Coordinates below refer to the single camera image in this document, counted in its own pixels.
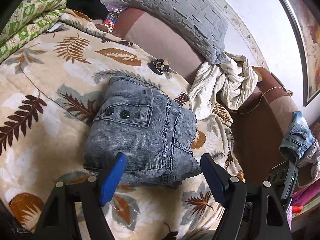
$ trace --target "green patterned quilt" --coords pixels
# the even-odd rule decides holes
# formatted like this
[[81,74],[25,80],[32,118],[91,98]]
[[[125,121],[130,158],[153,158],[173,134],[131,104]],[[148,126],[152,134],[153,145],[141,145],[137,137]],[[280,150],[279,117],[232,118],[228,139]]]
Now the green patterned quilt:
[[0,34],[0,63],[24,44],[50,29],[67,0],[23,0]]

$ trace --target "light blue denim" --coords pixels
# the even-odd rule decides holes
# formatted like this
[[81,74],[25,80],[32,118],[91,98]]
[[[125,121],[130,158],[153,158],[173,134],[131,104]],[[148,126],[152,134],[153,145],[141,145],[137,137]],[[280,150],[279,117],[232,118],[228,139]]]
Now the light blue denim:
[[292,121],[279,147],[281,154],[293,164],[296,164],[304,152],[315,142],[300,111],[292,113]]
[[[87,139],[85,169],[99,172],[122,152],[128,159],[122,184],[177,187],[201,173],[190,148],[196,137],[192,111],[121,72],[109,85]],[[127,119],[121,118],[124,110]]]

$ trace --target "beige blanket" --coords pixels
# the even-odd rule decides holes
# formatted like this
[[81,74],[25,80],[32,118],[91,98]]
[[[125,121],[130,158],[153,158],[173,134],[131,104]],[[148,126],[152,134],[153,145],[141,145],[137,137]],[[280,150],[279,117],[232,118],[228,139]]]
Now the beige blanket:
[[237,110],[252,94],[258,75],[245,56],[225,52],[227,61],[211,65],[204,62],[189,91],[190,109],[198,120],[206,118],[215,108],[217,93],[231,110]]
[[[68,13],[55,33],[34,38],[0,65],[0,197],[17,220],[33,231],[55,182],[79,183],[89,175],[82,152],[110,76],[122,71],[189,107],[190,86],[177,73],[154,74],[154,59],[135,44],[97,30]],[[210,153],[243,179],[233,154],[232,119],[215,104],[197,123],[194,157]],[[89,240],[81,206],[80,231]],[[103,212],[115,239],[177,239],[215,229],[223,208],[199,175],[179,189],[119,186]]]

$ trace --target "snack package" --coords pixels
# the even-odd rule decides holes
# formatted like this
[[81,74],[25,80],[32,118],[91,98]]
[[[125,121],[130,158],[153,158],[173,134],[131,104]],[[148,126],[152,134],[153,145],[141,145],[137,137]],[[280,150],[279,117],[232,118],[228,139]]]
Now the snack package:
[[107,10],[109,11],[107,17],[103,21],[103,25],[108,27],[108,31],[112,32],[115,26],[116,20],[120,13],[126,10],[129,4],[122,2],[120,0],[112,0],[109,2],[102,2]]

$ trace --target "white floral sheet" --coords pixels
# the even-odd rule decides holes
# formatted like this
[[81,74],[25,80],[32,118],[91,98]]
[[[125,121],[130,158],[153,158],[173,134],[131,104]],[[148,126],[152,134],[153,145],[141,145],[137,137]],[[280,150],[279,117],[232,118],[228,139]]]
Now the white floral sheet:
[[[21,225],[34,231],[55,182],[79,183],[89,175],[82,152],[110,76],[116,71],[189,107],[190,85],[177,73],[154,74],[154,59],[140,47],[97,30],[66,9],[63,25],[28,42],[0,65],[0,197]],[[232,119],[216,103],[197,123],[192,143],[199,161],[210,153],[243,179],[233,154]],[[199,175],[178,189],[119,186],[103,208],[115,239],[185,239],[215,229],[223,208]],[[80,231],[89,240],[81,206]]]

